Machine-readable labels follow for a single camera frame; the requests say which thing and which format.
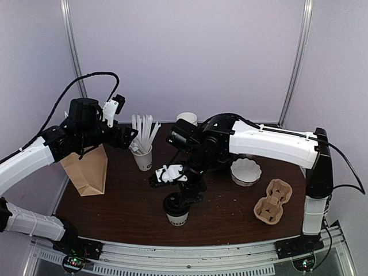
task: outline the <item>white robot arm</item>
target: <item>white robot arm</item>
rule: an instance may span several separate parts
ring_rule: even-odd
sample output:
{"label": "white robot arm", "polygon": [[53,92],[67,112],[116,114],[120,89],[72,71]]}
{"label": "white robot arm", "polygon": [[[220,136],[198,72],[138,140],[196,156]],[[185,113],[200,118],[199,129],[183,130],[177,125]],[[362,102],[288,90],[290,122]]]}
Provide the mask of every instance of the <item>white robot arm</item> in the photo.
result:
{"label": "white robot arm", "polygon": [[[0,196],[31,173],[57,163],[72,152],[82,158],[87,152],[84,148],[94,149],[101,143],[128,148],[137,131],[130,128],[124,130],[114,121],[114,115],[120,112],[124,102],[125,98],[117,95],[101,109],[94,99],[73,99],[69,116],[60,126],[46,129],[28,148],[21,149],[0,164]],[[59,242],[57,246],[66,254],[71,250],[78,254],[81,250],[78,231],[68,221],[19,208],[2,197],[0,232],[3,231],[21,232]]]}
{"label": "white robot arm", "polygon": [[293,132],[254,124],[236,114],[220,114],[196,127],[178,120],[167,141],[177,149],[191,152],[181,166],[171,164],[155,172],[151,187],[178,184],[180,207],[203,200],[202,177],[213,162],[232,160],[232,154],[253,154],[283,160],[306,169],[306,200],[302,235],[319,240],[326,203],[332,194],[332,163],[325,130]]}

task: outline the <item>dark wooden table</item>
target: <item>dark wooden table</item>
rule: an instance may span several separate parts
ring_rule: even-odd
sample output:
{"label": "dark wooden table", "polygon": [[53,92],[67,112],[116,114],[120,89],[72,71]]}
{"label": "dark wooden table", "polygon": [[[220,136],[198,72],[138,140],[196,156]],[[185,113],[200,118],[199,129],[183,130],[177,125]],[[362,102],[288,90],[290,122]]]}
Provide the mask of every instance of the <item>dark wooden table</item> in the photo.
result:
{"label": "dark wooden table", "polygon": [[[138,169],[129,150],[105,146],[109,158],[105,194],[80,197],[69,183],[57,214],[70,219],[84,237],[155,246],[240,244],[300,234],[305,200],[305,179],[300,168],[261,157],[255,161],[262,176],[251,187],[233,183],[228,170],[208,172],[204,176],[208,186],[205,201],[192,205],[184,226],[172,226],[162,209],[162,200],[178,187],[152,189],[148,184],[154,169],[176,153],[165,142],[170,126],[163,124],[155,139],[153,169],[149,172]],[[293,195],[283,205],[280,222],[270,226],[256,219],[253,208],[266,196],[266,187],[274,178],[289,183]]]}

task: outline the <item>white paper cup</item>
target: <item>white paper cup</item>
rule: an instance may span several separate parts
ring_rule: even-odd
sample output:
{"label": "white paper cup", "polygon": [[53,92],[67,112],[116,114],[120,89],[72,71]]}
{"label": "white paper cup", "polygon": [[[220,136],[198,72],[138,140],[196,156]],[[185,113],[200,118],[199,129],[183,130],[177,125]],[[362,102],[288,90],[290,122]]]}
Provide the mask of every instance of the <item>white paper cup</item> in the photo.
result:
{"label": "white paper cup", "polygon": [[132,153],[141,171],[148,171],[152,168],[152,146],[146,154],[137,154],[133,151]]}
{"label": "white paper cup", "polygon": [[184,113],[180,113],[179,115],[177,115],[177,121],[179,119],[183,119],[195,126],[198,125],[198,118],[197,118],[197,115],[195,115],[194,113],[192,112],[184,112]]}
{"label": "white paper cup", "polygon": [[169,222],[173,226],[183,226],[186,223],[186,220],[188,218],[188,214],[189,214],[189,212],[187,212],[186,214],[184,214],[183,216],[180,216],[180,217],[173,217],[173,216],[170,216],[169,214],[166,213]]}
{"label": "white paper cup", "polygon": [[180,208],[180,193],[171,193],[163,200],[163,210],[173,226],[183,226],[188,218],[190,206]]}

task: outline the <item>white straw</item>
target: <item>white straw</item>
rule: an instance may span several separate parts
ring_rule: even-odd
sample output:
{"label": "white straw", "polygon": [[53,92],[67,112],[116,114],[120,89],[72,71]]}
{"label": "white straw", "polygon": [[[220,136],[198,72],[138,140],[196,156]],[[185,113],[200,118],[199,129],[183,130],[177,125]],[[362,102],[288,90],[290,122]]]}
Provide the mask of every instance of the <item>white straw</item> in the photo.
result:
{"label": "white straw", "polygon": [[151,132],[153,121],[152,115],[132,115],[132,128],[138,131],[138,135],[129,146],[132,152],[146,154],[150,150],[154,138],[161,127],[161,124],[156,122]]}

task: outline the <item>white backdrop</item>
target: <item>white backdrop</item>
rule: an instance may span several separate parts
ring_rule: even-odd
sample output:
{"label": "white backdrop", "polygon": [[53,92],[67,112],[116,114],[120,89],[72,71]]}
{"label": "white backdrop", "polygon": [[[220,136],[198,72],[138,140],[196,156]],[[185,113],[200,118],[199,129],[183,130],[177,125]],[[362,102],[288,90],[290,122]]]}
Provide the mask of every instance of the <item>white backdrop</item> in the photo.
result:
{"label": "white backdrop", "polygon": [[[368,2],[315,1],[308,45],[285,127],[325,128],[328,140],[349,158],[368,190]],[[332,152],[335,185],[358,185]],[[328,222],[338,219],[359,276],[368,275],[368,200],[357,190],[336,189]]]}
{"label": "white backdrop", "polygon": [[[235,112],[277,122],[296,54],[304,1],[71,1],[82,72],[111,70],[127,103],[119,121],[175,121]],[[104,101],[113,79],[86,81]]]}

